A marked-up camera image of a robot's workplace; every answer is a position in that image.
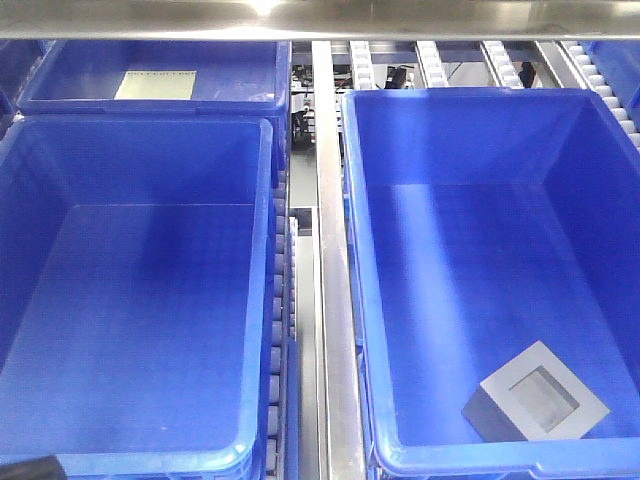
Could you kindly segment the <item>gray robot arm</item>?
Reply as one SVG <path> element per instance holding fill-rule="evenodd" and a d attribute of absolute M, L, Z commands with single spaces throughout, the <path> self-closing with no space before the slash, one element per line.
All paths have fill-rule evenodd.
<path fill-rule="evenodd" d="M 1 480 L 66 480 L 67 474 L 54 455 L 1 466 Z"/>

